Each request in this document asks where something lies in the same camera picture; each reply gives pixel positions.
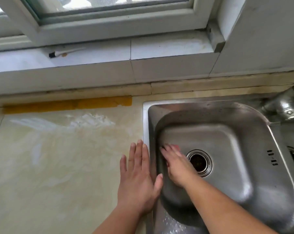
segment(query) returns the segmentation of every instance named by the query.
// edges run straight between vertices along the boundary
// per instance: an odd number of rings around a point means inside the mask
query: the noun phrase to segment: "forearm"
[[[276,233],[201,177],[184,187],[210,234]]]
[[[117,206],[93,234],[134,234],[139,218],[138,213]]]

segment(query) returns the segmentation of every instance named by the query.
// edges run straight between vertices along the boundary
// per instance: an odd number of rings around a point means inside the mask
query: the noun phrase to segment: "right hand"
[[[160,151],[167,161],[169,177],[176,185],[185,187],[187,181],[191,180],[193,176],[198,176],[187,157],[180,153],[175,146],[165,144],[164,148],[160,148]]]

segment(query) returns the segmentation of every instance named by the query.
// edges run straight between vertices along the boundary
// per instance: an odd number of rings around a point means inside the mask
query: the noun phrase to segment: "yellow tape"
[[[29,104],[5,105],[3,107],[4,114],[17,114],[29,112],[51,112],[75,109],[91,109],[91,108],[112,108],[122,106],[131,106],[132,97],[105,97],[105,98],[87,98],[63,101],[49,101]]]

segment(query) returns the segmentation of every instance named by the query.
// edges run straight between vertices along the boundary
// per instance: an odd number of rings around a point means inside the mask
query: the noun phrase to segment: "sink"
[[[144,103],[151,174],[164,186],[147,234],[208,233],[186,191],[168,177],[159,147],[176,144],[198,175],[279,233],[294,233],[294,122],[265,117],[272,94]]]

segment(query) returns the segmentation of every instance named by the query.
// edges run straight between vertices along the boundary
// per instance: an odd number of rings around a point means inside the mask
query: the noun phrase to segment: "hand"
[[[163,175],[159,174],[153,185],[149,170],[149,153],[142,140],[131,144],[129,164],[126,156],[120,160],[121,181],[118,190],[118,207],[140,216],[150,212],[163,186]]]
[[[184,154],[178,151],[177,146],[165,144],[160,151],[167,161],[169,177],[176,185],[185,187],[192,176],[198,176],[193,165]]]

